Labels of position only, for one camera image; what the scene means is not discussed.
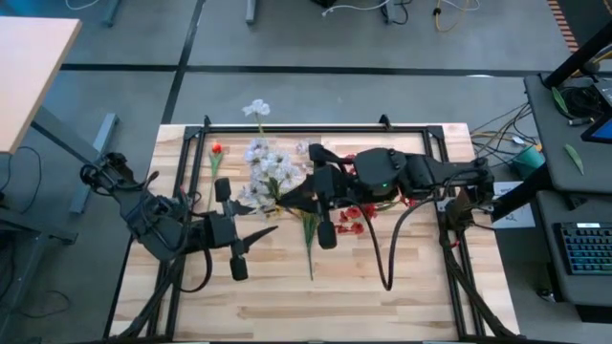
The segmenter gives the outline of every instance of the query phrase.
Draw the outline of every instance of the wooden tabletop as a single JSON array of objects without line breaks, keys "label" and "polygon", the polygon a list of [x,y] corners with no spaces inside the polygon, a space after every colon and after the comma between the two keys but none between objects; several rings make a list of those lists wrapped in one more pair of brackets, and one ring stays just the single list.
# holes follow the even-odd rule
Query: wooden tabletop
[{"label": "wooden tabletop", "polygon": [[[466,124],[443,124],[451,161],[474,158]],[[160,128],[150,171],[160,171],[152,183],[154,194],[171,195],[181,150],[183,125]],[[420,134],[275,134],[272,146],[287,152],[304,138],[321,142],[343,156],[384,146],[411,153],[424,153]],[[206,148],[220,142],[225,148],[219,176],[229,177],[233,197],[249,181],[243,155],[251,136],[207,135]],[[293,157],[294,161],[304,158]],[[210,162],[206,154],[199,191],[208,197]],[[191,165],[186,168],[189,180]],[[396,252],[393,291],[385,291],[376,268],[370,235],[339,235],[338,246],[323,250],[313,246],[314,280],[309,277],[301,223],[289,215],[265,224],[261,217],[236,218],[240,236],[270,224],[279,229],[265,237],[245,255],[250,278],[235,282],[230,274],[230,250],[212,252],[212,279],[202,291],[181,294],[175,340],[451,340],[457,338],[448,293],[448,280],[433,205],[424,205],[405,221]],[[205,209],[205,202],[198,203]],[[220,210],[218,204],[213,208]],[[403,206],[382,212],[374,219],[383,264],[386,267],[390,234]],[[489,225],[483,214],[478,223]],[[473,227],[467,231],[476,287],[493,312],[512,331],[518,332],[514,308],[499,250],[492,231]],[[111,333],[120,333],[138,314],[151,295],[158,261],[142,245],[132,245],[120,289]],[[206,265],[201,252],[187,258],[184,288],[203,279]],[[158,331],[164,330],[167,299]],[[462,297],[470,332],[470,307]]]},{"label": "wooden tabletop", "polygon": [[0,153],[14,153],[80,29],[77,19],[0,16]]}]

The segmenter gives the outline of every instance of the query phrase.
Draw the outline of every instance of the keyboard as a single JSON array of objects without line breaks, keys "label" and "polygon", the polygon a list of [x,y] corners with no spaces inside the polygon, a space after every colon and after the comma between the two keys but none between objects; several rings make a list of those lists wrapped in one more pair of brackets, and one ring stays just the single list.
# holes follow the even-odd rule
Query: keyboard
[{"label": "keyboard", "polygon": [[612,275],[612,223],[554,224],[569,274]]}]

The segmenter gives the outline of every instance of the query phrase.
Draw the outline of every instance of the concrete floor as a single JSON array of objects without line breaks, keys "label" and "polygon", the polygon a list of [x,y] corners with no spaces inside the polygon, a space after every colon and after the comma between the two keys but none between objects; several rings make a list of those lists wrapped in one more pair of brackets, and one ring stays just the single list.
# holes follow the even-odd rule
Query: concrete floor
[{"label": "concrete floor", "polygon": [[[127,0],[109,30],[99,23],[105,0],[84,11],[68,11],[61,0],[5,2],[22,15],[83,19],[67,62],[145,65],[178,63],[197,4]],[[372,2],[355,1],[363,6]],[[408,5],[408,24],[392,27],[385,26],[378,12],[335,11],[321,18],[320,9],[307,0],[260,0],[257,23],[247,27],[246,1],[207,0],[190,65],[441,71],[436,76],[187,73],[171,122],[200,123],[204,115],[218,123],[245,122],[242,106],[262,97],[273,107],[269,122],[372,122],[385,113],[396,122],[462,121],[473,128],[524,102],[522,80],[444,76],[444,70],[546,71],[569,54],[545,0],[481,2],[481,10],[469,12],[453,32],[439,34],[431,19],[433,0],[414,0]],[[111,149],[124,153],[142,178],[173,78],[174,73],[61,72],[45,106],[88,140],[93,140],[104,114],[117,113],[121,122]],[[521,128],[536,133],[530,118]],[[117,205],[101,197],[90,199],[85,214],[69,216],[78,163],[34,130],[23,144],[43,158],[42,186],[29,215],[77,231],[79,238],[72,247],[47,250],[24,305],[48,306],[53,300],[43,297],[44,291],[61,290],[70,296],[72,307],[43,320],[15,315],[10,339],[98,339],[111,308],[128,232]],[[6,166],[7,157],[2,157],[0,180],[6,178]],[[28,201],[34,169],[27,152],[15,155],[13,171],[20,172],[13,173],[6,190],[11,204],[19,207]],[[512,177],[504,167],[496,174],[501,180]],[[533,245],[540,239],[538,231],[529,228],[498,233],[521,332],[538,339],[605,342],[612,326],[582,324],[572,308],[543,302],[534,294],[534,287],[545,283],[541,269],[546,257],[541,246]]]}]

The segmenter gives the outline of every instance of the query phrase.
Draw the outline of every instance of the black keyboard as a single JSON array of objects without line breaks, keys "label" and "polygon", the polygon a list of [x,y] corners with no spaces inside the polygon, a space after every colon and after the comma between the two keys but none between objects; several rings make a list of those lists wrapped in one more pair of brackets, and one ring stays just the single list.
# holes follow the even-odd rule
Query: black keyboard
[{"label": "black keyboard", "polygon": [[612,275],[612,224],[554,224],[569,274]]}]

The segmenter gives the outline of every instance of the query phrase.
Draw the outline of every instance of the gray floor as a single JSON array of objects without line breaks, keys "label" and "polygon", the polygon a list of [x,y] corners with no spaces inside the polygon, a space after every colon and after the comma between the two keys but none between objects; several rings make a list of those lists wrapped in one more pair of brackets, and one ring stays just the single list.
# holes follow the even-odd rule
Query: gray floor
[{"label": "gray floor", "polygon": [[[307,0],[260,0],[257,23],[247,27],[246,1],[207,0],[189,63],[552,70],[569,54],[545,0],[481,2],[482,9],[468,13],[455,31],[439,34],[431,19],[433,0],[414,0],[403,27],[385,26],[377,12],[335,11],[321,18],[320,9]],[[111,30],[99,23],[106,0],[77,12],[67,11],[62,0],[8,3],[21,14],[83,19],[69,62],[176,64],[196,0],[125,0]],[[451,9],[445,13],[456,14]],[[116,112],[121,123],[111,148],[124,153],[142,177],[173,77],[61,72],[45,105],[88,140],[104,114]],[[520,78],[187,73],[172,122],[200,123],[204,115],[218,123],[245,122],[240,109],[257,97],[273,108],[269,122],[371,122],[385,113],[396,122],[462,121],[472,128],[525,101]],[[520,125],[536,133],[530,118]],[[98,339],[119,278],[127,230],[117,205],[101,197],[90,199],[84,215],[69,216],[78,163],[34,130],[23,144],[43,158],[42,187],[29,214],[77,231],[79,238],[72,247],[47,251],[24,305],[33,310],[49,306],[54,300],[45,290],[55,289],[68,294],[73,306],[43,320],[14,316],[11,338],[19,342],[41,336],[47,343]],[[19,173],[13,173],[6,192],[19,207],[31,195],[35,164],[26,151],[17,153],[13,163]],[[3,157],[0,180],[6,178],[6,166]],[[66,175],[70,178],[61,180]],[[513,177],[504,167],[496,175]],[[546,283],[546,256],[538,240],[534,229],[498,233],[521,332],[532,338],[603,343],[612,326],[582,324],[567,305],[535,296],[534,288]]]}]

